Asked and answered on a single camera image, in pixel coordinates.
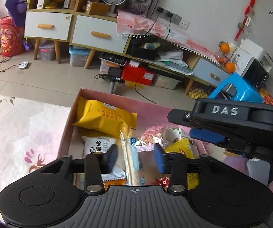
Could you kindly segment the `pink clear candy packet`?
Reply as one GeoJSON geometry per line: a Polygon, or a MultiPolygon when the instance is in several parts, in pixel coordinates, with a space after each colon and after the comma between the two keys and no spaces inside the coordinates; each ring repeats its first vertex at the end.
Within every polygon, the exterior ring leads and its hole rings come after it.
{"type": "Polygon", "coordinates": [[[165,147],[169,144],[166,137],[166,125],[151,126],[148,127],[146,131],[141,135],[140,141],[144,145],[160,144],[161,146],[165,147]]]}

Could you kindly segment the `long beige biscuit stick pack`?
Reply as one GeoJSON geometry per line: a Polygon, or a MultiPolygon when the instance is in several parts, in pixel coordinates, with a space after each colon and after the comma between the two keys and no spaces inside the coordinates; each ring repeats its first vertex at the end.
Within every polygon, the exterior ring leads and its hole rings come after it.
{"type": "Polygon", "coordinates": [[[120,133],[120,136],[128,185],[140,185],[139,155],[135,146],[137,140],[123,132],[120,133]]]}

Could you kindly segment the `pink cardboard snack box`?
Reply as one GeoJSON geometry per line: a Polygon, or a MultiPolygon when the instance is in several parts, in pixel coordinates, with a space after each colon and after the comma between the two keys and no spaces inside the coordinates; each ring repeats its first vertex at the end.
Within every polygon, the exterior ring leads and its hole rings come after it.
{"type": "Polygon", "coordinates": [[[167,176],[166,174],[160,174],[157,170],[157,167],[155,166],[154,153],[152,151],[140,152],[140,169],[138,171],[134,170],[132,150],[128,148],[128,140],[132,137],[141,136],[141,134],[151,126],[166,125],[169,129],[176,128],[177,125],[171,124],[167,120],[170,108],[89,89],[80,88],[74,104],[71,107],[60,142],[58,151],[59,158],[65,154],[71,154],[73,158],[82,158],[82,155],[85,154],[84,141],[82,140],[83,136],[111,137],[109,134],[74,125],[77,118],[77,106],[81,97],[85,100],[98,100],[137,114],[136,130],[132,130],[131,135],[125,137],[124,140],[119,136],[117,137],[117,144],[119,146],[117,163],[120,167],[125,169],[126,178],[130,185],[155,185],[156,179],[167,176]]]}

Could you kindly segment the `large yellow snack bag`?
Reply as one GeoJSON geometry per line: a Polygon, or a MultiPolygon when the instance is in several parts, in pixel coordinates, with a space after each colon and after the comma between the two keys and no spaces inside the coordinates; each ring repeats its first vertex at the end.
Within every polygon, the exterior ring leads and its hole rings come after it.
{"type": "Polygon", "coordinates": [[[74,125],[119,137],[121,133],[128,135],[131,129],[137,128],[137,114],[98,100],[80,97],[74,125]]]}

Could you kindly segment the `yellow snack packet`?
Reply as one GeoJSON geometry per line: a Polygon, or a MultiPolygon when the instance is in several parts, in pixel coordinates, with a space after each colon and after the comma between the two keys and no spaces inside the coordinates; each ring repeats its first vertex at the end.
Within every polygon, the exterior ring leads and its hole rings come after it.
{"type": "Polygon", "coordinates": [[[171,153],[171,152],[181,153],[186,158],[192,158],[192,159],[195,158],[194,154],[192,153],[191,147],[190,147],[189,139],[187,139],[187,138],[181,139],[181,140],[173,143],[172,145],[165,147],[164,150],[167,153],[171,153]]]}

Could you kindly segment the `white snack packet black print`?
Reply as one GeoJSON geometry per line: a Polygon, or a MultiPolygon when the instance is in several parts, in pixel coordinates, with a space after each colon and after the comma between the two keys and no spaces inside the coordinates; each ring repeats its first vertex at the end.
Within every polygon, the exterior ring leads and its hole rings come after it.
{"type": "Polygon", "coordinates": [[[82,139],[84,141],[84,156],[96,152],[105,153],[116,142],[116,139],[106,136],[83,136],[82,139]]]}

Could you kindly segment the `small red snack packet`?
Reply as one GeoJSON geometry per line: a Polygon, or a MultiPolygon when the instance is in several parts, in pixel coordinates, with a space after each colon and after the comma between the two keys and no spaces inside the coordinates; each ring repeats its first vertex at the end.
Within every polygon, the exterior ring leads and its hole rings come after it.
{"type": "Polygon", "coordinates": [[[168,189],[168,185],[170,183],[170,178],[169,177],[162,177],[162,178],[155,178],[155,181],[158,185],[162,186],[165,190],[168,189]]]}

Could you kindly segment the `orange fruit lower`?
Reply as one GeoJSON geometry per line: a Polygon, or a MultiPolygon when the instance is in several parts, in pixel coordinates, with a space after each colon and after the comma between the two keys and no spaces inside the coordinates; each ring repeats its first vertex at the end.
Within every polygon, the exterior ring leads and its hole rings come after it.
{"type": "Polygon", "coordinates": [[[227,70],[228,72],[230,72],[230,73],[234,73],[234,72],[235,72],[235,64],[232,63],[232,62],[227,62],[227,63],[225,64],[225,68],[226,68],[226,70],[227,70]]]}

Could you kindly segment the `orange fruit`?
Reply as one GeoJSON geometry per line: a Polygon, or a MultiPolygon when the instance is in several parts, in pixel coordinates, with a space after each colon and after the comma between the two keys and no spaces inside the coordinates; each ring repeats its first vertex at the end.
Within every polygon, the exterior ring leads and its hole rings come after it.
{"type": "Polygon", "coordinates": [[[223,42],[221,41],[219,43],[219,49],[221,52],[223,52],[224,54],[228,54],[230,52],[230,46],[227,42],[223,42]]]}
{"type": "Polygon", "coordinates": [[[227,62],[227,63],[225,64],[225,68],[226,68],[226,70],[227,70],[228,72],[230,72],[230,73],[234,73],[234,72],[235,72],[235,64],[232,63],[232,62],[227,62]]]}

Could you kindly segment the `white floral table cloth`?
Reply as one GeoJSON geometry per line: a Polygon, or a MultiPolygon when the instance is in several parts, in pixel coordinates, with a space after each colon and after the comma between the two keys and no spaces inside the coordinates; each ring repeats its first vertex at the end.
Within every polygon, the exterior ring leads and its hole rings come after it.
{"type": "Polygon", "coordinates": [[[0,192],[57,158],[69,111],[68,107],[0,95],[0,192]]]}

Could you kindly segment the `orange fruit upper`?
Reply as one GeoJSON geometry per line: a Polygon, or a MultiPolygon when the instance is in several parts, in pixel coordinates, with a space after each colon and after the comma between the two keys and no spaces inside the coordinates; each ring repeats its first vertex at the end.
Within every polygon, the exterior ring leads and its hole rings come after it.
{"type": "Polygon", "coordinates": [[[227,42],[223,42],[221,41],[219,43],[219,49],[221,52],[223,52],[224,54],[228,54],[230,52],[230,46],[227,42]]]}

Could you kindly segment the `red cardboard box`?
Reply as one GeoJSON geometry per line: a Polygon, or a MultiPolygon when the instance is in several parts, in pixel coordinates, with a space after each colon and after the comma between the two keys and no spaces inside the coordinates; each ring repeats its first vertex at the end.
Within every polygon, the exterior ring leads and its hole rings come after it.
{"type": "Polygon", "coordinates": [[[142,66],[134,67],[129,63],[123,67],[122,79],[143,85],[151,85],[155,74],[147,71],[142,66]]]}

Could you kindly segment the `low wooden tv cabinet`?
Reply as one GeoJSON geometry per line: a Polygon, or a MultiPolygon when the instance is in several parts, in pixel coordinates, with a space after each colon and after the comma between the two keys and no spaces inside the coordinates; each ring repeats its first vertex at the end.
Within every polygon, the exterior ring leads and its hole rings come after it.
{"type": "Polygon", "coordinates": [[[151,34],[130,35],[123,54],[150,67],[187,78],[187,89],[195,83],[217,87],[230,76],[217,61],[151,34]]]}

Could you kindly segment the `pink floral cloth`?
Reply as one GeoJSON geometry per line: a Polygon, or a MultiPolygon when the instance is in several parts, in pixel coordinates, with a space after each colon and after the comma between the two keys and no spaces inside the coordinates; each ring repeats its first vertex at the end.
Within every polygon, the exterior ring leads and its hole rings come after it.
{"type": "Polygon", "coordinates": [[[219,64],[212,51],[197,43],[189,36],[176,31],[171,28],[171,26],[141,17],[140,15],[119,11],[116,30],[121,36],[144,36],[146,34],[158,36],[161,39],[173,43],[177,47],[199,54],[219,64]]]}

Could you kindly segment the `red hanging wall decoration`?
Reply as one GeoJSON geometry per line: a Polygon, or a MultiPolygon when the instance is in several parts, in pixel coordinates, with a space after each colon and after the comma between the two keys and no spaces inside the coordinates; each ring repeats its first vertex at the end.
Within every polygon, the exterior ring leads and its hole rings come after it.
{"type": "Polygon", "coordinates": [[[254,5],[257,0],[250,0],[248,7],[244,11],[244,20],[238,23],[238,32],[234,38],[234,41],[237,42],[240,35],[244,32],[245,27],[249,26],[251,17],[254,15],[254,5]]]}

